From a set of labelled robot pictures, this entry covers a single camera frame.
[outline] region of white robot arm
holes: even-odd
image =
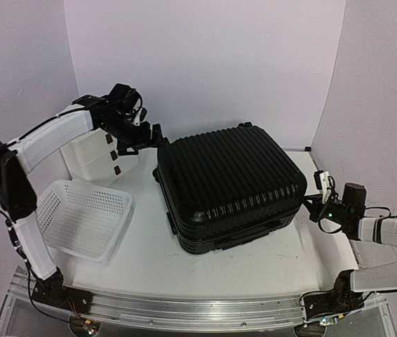
[[[159,124],[151,128],[143,121],[146,113],[141,95],[117,84],[110,94],[101,98],[85,95],[20,138],[0,143],[0,204],[9,217],[8,232],[15,250],[45,288],[47,304],[59,305],[70,295],[39,229],[36,195],[27,174],[69,141],[97,128],[117,138],[119,155],[130,154],[129,148],[134,154],[161,146],[167,140]]]
[[[363,186],[347,183],[342,200],[339,200],[335,182],[328,172],[317,171],[314,178],[321,193],[305,197],[304,205],[309,211],[310,220],[318,223],[323,232],[343,232],[352,240],[397,247],[397,216],[389,212],[384,217],[366,217],[367,192]],[[340,227],[326,232],[321,225],[323,219],[331,220]],[[360,309],[365,301],[364,293],[375,291],[397,291],[397,262],[361,270],[344,270],[337,277],[333,290],[304,294],[302,300],[307,321],[324,317],[325,322],[328,322],[328,316],[337,317]]]

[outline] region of light purple wall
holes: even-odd
[[[20,136],[78,94],[63,1],[0,1],[0,140]],[[41,191],[67,176],[55,154],[31,180]],[[0,306],[18,261],[0,217]]]
[[[81,93],[125,82],[171,139],[252,121],[309,146],[345,1],[66,0]]]
[[[348,1],[328,102],[312,145],[336,178],[364,184],[369,205],[397,212],[397,1]],[[361,244],[367,265],[397,251]],[[397,294],[388,296],[397,325]]]

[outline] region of hard-shell suitcase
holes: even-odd
[[[172,231],[193,254],[228,249],[287,226],[307,188],[289,156],[251,123],[159,148],[154,176]]]

